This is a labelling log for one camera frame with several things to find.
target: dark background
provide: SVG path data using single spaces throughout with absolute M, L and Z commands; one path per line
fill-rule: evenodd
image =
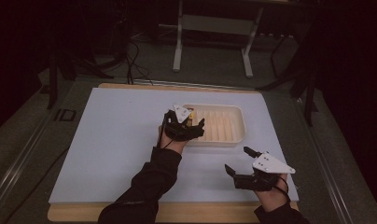
M 151 35 L 157 33 L 154 22 L 176 24 L 177 1 L 158 1 L 161 13 L 156 3 L 134 1 L 128 10 L 132 23 Z M 116 48 L 110 51 L 106 43 L 121 18 L 111 9 L 113 4 L 0 0 L 0 126 L 40 88 L 37 74 L 49 66 L 52 36 L 89 60 L 97 52 L 114 53 Z M 316 87 L 324 93 L 377 200 L 377 1 L 330 1 L 326 5 L 331 8 L 316 18 L 306 51 L 320 67 Z M 286 25 L 278 25 L 272 16 L 275 12 L 280 15 L 280 10 L 268 9 L 261 24 L 263 33 L 284 32 Z

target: white paper sheet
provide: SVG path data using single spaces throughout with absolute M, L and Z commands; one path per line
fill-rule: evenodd
M 261 94 L 95 88 L 49 202 L 114 202 L 149 161 L 163 115 L 173 104 L 238 106 L 246 134 L 236 147 L 186 147 L 177 182 L 161 201 L 257 201 L 253 192 L 234 187 L 224 164 L 238 174 L 253 173 L 253 159 L 244 153 L 244 146 L 285 161 Z M 288 185 L 291 200 L 297 201 L 291 176 Z

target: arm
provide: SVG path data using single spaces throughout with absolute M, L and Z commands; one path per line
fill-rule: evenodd
M 186 143 L 163 134 L 160 147 L 153 147 L 150 161 L 133 177 L 131 187 L 102 211 L 98 223 L 154 223 L 158 200 L 176 181 Z
M 277 187 L 287 192 L 287 175 L 281 175 Z M 290 200 L 279 190 L 255 191 L 261 207 L 255 210 L 258 220 L 262 224 L 309 224 L 302 214 L 290 207 Z

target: metal stand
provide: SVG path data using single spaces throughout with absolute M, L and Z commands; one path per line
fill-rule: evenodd
M 249 51 L 252 48 L 253 40 L 256 36 L 258 24 L 263 12 L 263 7 L 258 9 L 258 14 L 254 21 L 223 19 L 215 17 L 204 17 L 183 14 L 183 0 L 179 0 L 179 12 L 177 19 L 177 43 L 175 49 L 174 67 L 175 72 L 180 71 L 182 60 L 182 32 L 186 30 L 196 30 L 205 32 L 215 32 L 233 35 L 248 35 L 246 46 L 242 49 L 244 60 L 244 70 L 246 77 L 253 77 L 252 67 L 250 65 Z

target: white tray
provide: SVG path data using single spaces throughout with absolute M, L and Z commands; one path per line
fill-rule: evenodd
M 204 134 L 192 139 L 188 146 L 235 147 L 245 134 L 244 118 L 233 105 L 183 105 L 192 108 L 193 125 L 205 119 Z

